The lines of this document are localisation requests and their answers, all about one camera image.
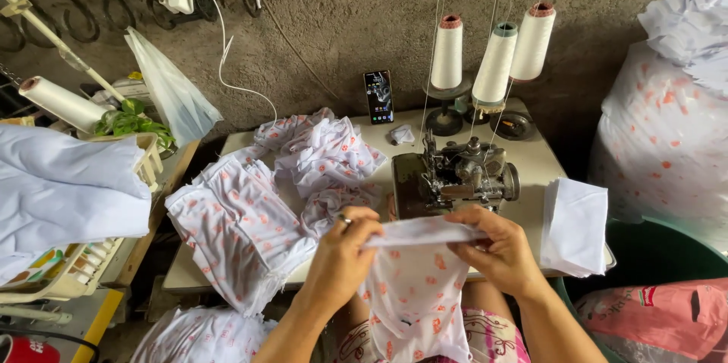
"white table top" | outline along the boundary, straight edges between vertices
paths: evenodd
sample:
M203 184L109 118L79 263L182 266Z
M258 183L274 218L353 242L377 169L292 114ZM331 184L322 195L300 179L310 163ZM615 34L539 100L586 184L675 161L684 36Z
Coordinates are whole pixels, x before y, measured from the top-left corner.
M523 102L517 98L508 99L507 110L528 112ZM403 143L394 146L386 138L391 130L403 124L412 125L413 133L417 137L422 122L422 110L395 113L395 123L391 124L378 124L373 126L370 124L368 116L351 117L351 122L354 125L359 124L361 126L361 134L364 141L380 150L389 158L398 154L422 153L424 150L421 142ZM449 140L453 140L458 144L467 142L470 137L469 133L470 125L466 122L459 134L450 137L437 136L435 139L438 148L442 148ZM472 135L478 136L481 141L488 142L493 136L493 131L489 125L484 124L475 126ZM231 153L242 147L247 147L252 142L253 131L229 135L221 153L223 155ZM521 197L516 201L504 202L501 205L499 213L503 217L511 219L523 227L526 232L526 237L529 239L533 256L538 261L541 252L544 190L549 182L558 177L566 177L566 174L563 172L559 161L539 131L531 139L526 141L514 142L496 136L493 143L498 147L505 148L506 161L515 165L521 178ZM263 162L269 168L273 168L274 160L274 153L270 153L263 158ZM379 167L366 181L373 182L382 187L382 200L377 207L377 211L381 215L381 219L388 219L389 212L385 197L394 188L394 184L392 183L391 161L387 161L387 163ZM281 199L289 205L295 214L300 214L304 209L305 200L298 196L293 182L290 179L277 179L277 182ZM612 256L606 247L604 248L604 254L606 265L611 264ZM287 287L295 288L302 284L308 274L310 265L311 260L307 260L298 266L288 278ZM563 275L553 270L543 270L543 272L547 275ZM482 277L482 275L474 268L470 268L468 278L478 277ZM169 291L187 292L206 287L211 288L210 283L197 265L195 265L195 262L192 261L192 249L187 245L181 245L172 266L169 268L162 288Z

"white thread cone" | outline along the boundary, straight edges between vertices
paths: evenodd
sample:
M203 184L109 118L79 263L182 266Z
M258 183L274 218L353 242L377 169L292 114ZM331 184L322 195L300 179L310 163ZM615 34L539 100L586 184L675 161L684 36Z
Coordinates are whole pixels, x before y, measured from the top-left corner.
M462 21L458 15L445 15L435 39L430 83L438 89L452 89L462 81Z
M550 3L537 3L523 16L515 44L510 77L517 82L531 81L541 74L551 39L556 9Z
M106 111L40 76L23 81L18 93L71 126L91 135L96 122L101 120L101 115Z
M478 77L472 85L474 105L497 105L503 100L517 40L518 26L515 23L500 22L496 25L480 62Z

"concrete wall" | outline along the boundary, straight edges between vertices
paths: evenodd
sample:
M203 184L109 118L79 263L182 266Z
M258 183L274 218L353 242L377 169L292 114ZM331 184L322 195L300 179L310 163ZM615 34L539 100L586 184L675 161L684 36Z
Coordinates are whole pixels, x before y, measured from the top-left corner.
M66 0L37 0L60 15ZM211 136L250 129L272 119L260 97L224 88L217 81L221 53L219 25L193 22L164 31L151 22L143 0L129 0L141 21L138 30L168 55L217 107L225 120ZM420 83L427 77L436 0L268 0L293 45L327 86L314 79L271 15L251 18L240 0L222 0L229 34L235 35L223 75L234 85L266 94L279 116L310 113L327 105L339 115L366 114L362 73L389 69L396 110L421 107ZM500 0L496 20L521 21L536 0ZM548 53L548 68L536 83L513 87L572 176L583 174L599 104L620 68L630 43L644 38L636 15L651 0L549 0L559 11ZM100 0L86 0L100 16ZM486 48L494 0L446 0L445 11L465 25L464 65L477 70ZM107 79L136 70L121 33L104 29L99 41L64 38ZM43 75L68 88L88 79L52 50L28 45L0 53L0 61L21 76Z

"smartphone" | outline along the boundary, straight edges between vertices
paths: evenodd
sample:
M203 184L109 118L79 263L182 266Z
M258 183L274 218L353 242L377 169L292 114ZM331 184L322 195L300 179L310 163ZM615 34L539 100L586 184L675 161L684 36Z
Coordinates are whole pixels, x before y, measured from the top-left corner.
M364 87L371 123L392 123L395 120L395 112L392 108L392 82L389 81L389 70L364 73Z

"hand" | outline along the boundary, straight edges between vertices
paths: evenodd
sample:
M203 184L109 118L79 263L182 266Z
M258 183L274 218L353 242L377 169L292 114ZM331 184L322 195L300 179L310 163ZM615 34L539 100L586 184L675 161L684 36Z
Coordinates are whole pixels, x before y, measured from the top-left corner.
M342 211L352 221L349 228L336 220L321 238L309 274L296 300L330 318L356 293L369 274L376 248L361 246L372 234L382 235L379 214L366 207L346 207Z
M520 225L478 205L447 214L445 219L474 225L488 233L493 243L485 250L464 243L448 247L501 292L525 300L536 297L544 285L548 286Z

